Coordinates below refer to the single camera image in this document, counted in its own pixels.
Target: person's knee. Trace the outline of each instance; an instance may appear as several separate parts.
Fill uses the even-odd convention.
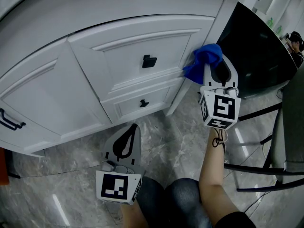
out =
[[[177,205],[191,204],[200,202],[199,182],[190,178],[175,180],[165,190],[166,196],[174,200]]]

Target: black cabinet handle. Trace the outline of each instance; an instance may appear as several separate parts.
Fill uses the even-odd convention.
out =
[[[141,105],[140,105],[140,107],[146,107],[148,104],[149,104],[149,102],[145,102],[144,100],[141,100]]]
[[[11,129],[11,130],[13,130],[13,131],[16,131],[17,128],[21,129],[23,126],[26,125],[25,123],[21,123],[20,125],[18,125],[18,124],[16,124],[16,123],[13,123],[13,122],[10,121],[9,119],[5,118],[5,116],[4,116],[4,110],[3,110],[2,108],[0,108],[0,113],[1,113],[2,119],[3,119],[5,122],[7,122],[8,124],[12,125],[13,127],[10,126],[10,125],[8,125],[8,124],[6,124],[6,123],[4,123],[4,122],[2,122],[2,121],[0,121],[0,124],[3,125],[3,126],[5,126],[5,127],[7,127],[7,128],[9,128],[9,129]]]
[[[154,67],[156,60],[157,57],[150,57],[150,55],[144,55],[142,67],[143,68]]]

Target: gray tile floor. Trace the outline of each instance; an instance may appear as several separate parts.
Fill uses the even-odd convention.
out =
[[[177,178],[198,179],[209,129],[204,127],[193,85],[172,116],[157,112],[133,122],[142,134],[142,166],[164,187]],[[274,105],[276,91],[242,100],[240,115]],[[237,123],[229,129],[226,159],[232,164],[261,167],[269,150],[258,142],[272,131],[276,112]],[[115,204],[95,197],[95,171],[100,169],[106,139],[125,124],[45,150],[45,158],[13,154],[20,180],[0,187],[0,218],[12,228],[119,228],[122,216]],[[225,170],[224,188],[244,211],[262,193],[238,193],[237,187],[262,187],[272,176]],[[274,227],[294,189],[273,192],[248,211],[257,227]]]

